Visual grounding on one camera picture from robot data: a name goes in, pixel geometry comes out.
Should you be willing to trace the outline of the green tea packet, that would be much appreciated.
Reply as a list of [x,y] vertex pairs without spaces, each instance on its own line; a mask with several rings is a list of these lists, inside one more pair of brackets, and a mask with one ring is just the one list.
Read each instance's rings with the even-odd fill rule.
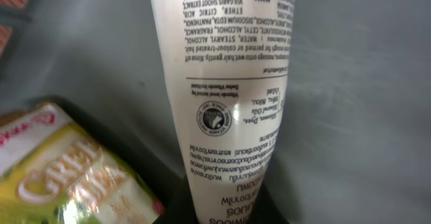
[[164,205],[62,108],[1,117],[2,224],[153,223]]

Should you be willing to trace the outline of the white cosmetic tube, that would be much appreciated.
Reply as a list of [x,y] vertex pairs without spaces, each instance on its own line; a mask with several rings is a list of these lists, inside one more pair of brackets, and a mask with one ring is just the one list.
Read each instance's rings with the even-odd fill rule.
[[284,111],[295,0],[152,0],[197,220],[246,223]]

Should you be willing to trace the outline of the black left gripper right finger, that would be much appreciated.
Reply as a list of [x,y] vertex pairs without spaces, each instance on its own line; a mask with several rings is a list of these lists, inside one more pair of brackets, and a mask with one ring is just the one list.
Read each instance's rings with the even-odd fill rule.
[[263,184],[258,195],[256,206],[256,224],[289,224],[276,207],[266,184]]

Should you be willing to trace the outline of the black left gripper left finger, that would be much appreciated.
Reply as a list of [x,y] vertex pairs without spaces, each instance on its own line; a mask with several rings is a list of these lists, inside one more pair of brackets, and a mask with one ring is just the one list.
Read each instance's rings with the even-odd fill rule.
[[165,204],[164,213],[154,224],[198,224],[187,177],[163,177],[156,180],[156,194]]

